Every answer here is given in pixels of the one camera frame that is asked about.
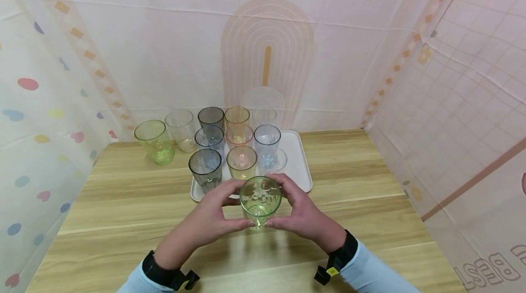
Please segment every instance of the green cup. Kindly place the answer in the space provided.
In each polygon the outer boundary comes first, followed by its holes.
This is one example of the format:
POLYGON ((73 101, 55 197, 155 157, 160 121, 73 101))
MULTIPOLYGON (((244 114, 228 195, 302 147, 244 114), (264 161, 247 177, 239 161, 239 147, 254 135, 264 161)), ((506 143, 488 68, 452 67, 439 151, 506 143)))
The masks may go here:
POLYGON ((252 229, 261 230, 281 204, 281 190, 276 180, 256 176, 248 179, 241 187, 239 200, 245 218, 256 224, 252 229))
POLYGON ((164 165, 174 158, 172 142, 161 120, 147 120, 139 124, 134 131, 146 154, 157 164, 164 165))

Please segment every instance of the orange stripe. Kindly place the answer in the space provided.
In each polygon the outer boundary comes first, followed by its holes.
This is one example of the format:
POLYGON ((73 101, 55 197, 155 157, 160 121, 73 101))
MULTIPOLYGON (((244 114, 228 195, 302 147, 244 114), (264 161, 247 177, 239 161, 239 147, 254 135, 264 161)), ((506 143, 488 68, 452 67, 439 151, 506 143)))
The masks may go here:
POLYGON ((442 202, 438 203, 428 213, 424 214, 424 216, 422 216, 422 221, 429 220, 430 217, 437 214, 440 210, 448 206, 455 199, 458 199, 465 192, 467 192, 468 190, 473 188, 475 185, 477 185, 477 183, 484 180, 487 176, 491 175, 491 173, 493 173, 496 169, 500 168, 502 165, 504 165, 506 162, 514 158, 517 154, 519 154, 521 151, 525 149, 526 149, 526 138, 519 141, 509 151, 502 154, 494 162, 492 162, 490 165, 484 168, 481 172, 475 175, 470 181, 464 183, 464 185, 462 185, 460 188, 455 190, 451 195, 447 196, 442 202))
POLYGON ((272 54, 272 47, 270 47, 270 45, 267 45, 267 47, 264 48, 262 86, 268 86, 268 75, 270 72, 270 55, 271 54, 272 54))

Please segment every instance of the drinking glass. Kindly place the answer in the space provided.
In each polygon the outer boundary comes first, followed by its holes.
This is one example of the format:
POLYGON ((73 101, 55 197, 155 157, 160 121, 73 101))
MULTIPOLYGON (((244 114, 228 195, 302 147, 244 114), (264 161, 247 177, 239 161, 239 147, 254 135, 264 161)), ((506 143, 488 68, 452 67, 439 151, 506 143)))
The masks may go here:
POLYGON ((277 113, 273 109, 269 110, 252 110, 252 128, 256 130, 257 127, 264 124, 275 124, 277 113))
POLYGON ((278 161, 278 147, 281 139, 280 130, 269 124, 258 127, 254 131, 256 152, 260 168, 270 168, 278 161))
POLYGON ((210 148, 225 158, 225 135, 217 126, 204 126, 196 132, 196 143, 200 150, 210 148))
POLYGON ((245 217, 256 224, 252 229, 260 230, 281 204, 281 190, 275 180, 256 176, 241 187, 239 200, 245 217))
POLYGON ((135 128, 134 135, 146 150, 146 154, 157 164, 167 164, 174 158, 172 141, 163 121, 147 120, 135 128))
POLYGON ((232 178, 246 180, 256 175, 256 151, 247 146, 238 146, 228 152, 227 164, 232 178))
POLYGON ((196 149, 194 135, 196 133, 193 124, 194 114, 190 110, 174 110, 167 114, 165 123, 170 130, 173 140, 184 152, 196 149))
POLYGON ((206 107, 200 110, 197 114, 197 119, 201 124, 201 127, 205 126, 218 126, 222 130, 225 129, 225 112, 218 107, 206 107))
POLYGON ((245 124, 234 124, 228 128, 226 136, 228 148, 230 149, 238 146, 250 146, 252 145, 254 131, 245 124))
POLYGON ((241 106, 233 106, 227 109, 225 112, 225 122, 227 128, 233 126, 234 124, 248 124, 248 119, 250 118, 250 112, 241 106))
POLYGON ((269 173, 282 173, 283 169, 287 165, 287 154, 281 149, 278 148, 278 152, 276 154, 277 161, 273 164, 269 164, 269 167, 263 167, 260 164, 258 164, 259 174, 269 174, 269 173))
POLYGON ((221 155, 215 150, 198 150, 190 157, 188 167, 205 193, 221 183, 221 155))

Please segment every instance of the black wrist strap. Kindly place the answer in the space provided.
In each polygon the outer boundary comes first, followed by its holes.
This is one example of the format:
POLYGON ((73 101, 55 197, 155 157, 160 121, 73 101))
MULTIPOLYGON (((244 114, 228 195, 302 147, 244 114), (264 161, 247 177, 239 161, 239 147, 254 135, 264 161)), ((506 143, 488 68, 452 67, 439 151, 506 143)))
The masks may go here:
POLYGON ((191 290, 200 279, 200 277, 192 270, 190 270, 187 275, 184 275, 180 269, 162 269, 155 262, 153 251, 150 251, 142 261, 142 271, 152 282, 170 287, 170 289, 173 289, 174 291, 178 291, 181 287, 184 287, 186 290, 191 290))
POLYGON ((333 276, 338 275, 340 270, 354 258, 358 251, 357 239, 349 231, 345 230, 345 232, 347 233, 345 243, 342 247, 329 254, 327 267, 318 266, 314 279, 323 286, 327 285, 333 276))

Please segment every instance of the person's left hand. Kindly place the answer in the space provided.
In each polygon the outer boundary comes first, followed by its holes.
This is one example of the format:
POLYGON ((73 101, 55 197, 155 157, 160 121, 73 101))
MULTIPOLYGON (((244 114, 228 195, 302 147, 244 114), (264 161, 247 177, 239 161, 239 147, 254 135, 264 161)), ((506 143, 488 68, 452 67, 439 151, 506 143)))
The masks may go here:
POLYGON ((239 199, 231 199, 243 180, 229 180, 208 192, 194 210, 184 218, 159 244, 154 258, 163 269, 181 268, 190 255, 201 246, 216 241, 222 235, 253 227, 247 219, 226 220, 222 207, 239 205, 239 199))

